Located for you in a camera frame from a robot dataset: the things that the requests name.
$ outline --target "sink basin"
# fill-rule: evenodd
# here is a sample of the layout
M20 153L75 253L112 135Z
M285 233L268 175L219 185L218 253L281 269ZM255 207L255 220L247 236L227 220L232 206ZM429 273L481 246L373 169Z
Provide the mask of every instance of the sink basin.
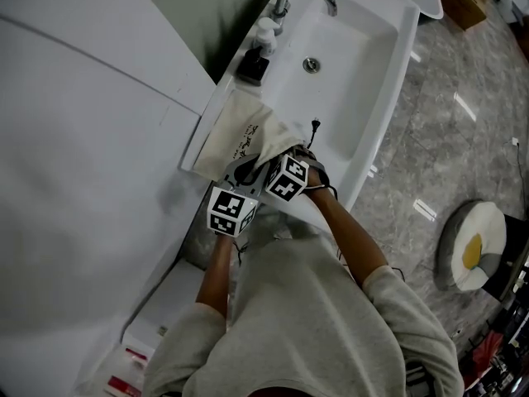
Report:
M336 0L330 17L322 0L289 0L284 32L270 57L261 87L234 73L255 36L253 27L213 94L182 167L191 169L229 93L238 88L271 107L293 134L306 142L311 120L322 123L311 150L326 166L338 198L350 210L365 181L393 113L417 28L419 9L409 0ZM273 2L264 10L264 16ZM313 58L312 74L303 61ZM284 203L268 194L261 201L326 229L312 202L300 195Z

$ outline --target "round cushion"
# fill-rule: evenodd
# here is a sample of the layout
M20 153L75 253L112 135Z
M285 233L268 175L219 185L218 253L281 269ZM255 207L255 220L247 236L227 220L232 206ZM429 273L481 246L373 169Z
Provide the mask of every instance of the round cushion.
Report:
M481 288L499 267L507 242L505 217L492 202L471 202L448 220L437 259L441 283L461 291Z

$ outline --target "person's right arm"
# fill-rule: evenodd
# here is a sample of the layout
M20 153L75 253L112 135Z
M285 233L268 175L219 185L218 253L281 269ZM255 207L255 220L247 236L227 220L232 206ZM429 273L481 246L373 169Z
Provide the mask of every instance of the person's right arm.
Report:
M355 281L362 285L380 266L388 264L373 238L353 219L328 189L307 194L327 221Z
M434 378L437 397L463 395L455 345L436 316L394 274L374 240L328 189L313 190L308 196L326 219L350 273L397 339L406 362L422 363Z

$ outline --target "beige fabric bag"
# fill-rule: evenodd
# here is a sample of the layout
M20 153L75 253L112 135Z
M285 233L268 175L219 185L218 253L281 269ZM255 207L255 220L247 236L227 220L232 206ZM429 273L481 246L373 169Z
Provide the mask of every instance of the beige fabric bag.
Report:
M248 93L234 90L193 166L218 181L224 169L243 155L260 154L255 168L303 140L293 136L274 111Z

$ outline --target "gray tile floor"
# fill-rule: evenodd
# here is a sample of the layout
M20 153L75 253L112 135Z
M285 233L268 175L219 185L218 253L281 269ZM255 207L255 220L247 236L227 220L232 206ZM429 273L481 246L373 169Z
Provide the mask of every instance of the gray tile floor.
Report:
M418 27L403 89L374 162L378 174L365 181L352 210L454 336L460 352L499 304L482 290L438 290L436 245L446 219L468 199L494 201L522 218L522 181L510 140L520 141L525 172L528 80L529 64L491 2L488 19L467 32L448 17ZM435 222L413 208L416 199L437 213ZM184 257L201 267L214 239L203 221L205 209L182 247Z

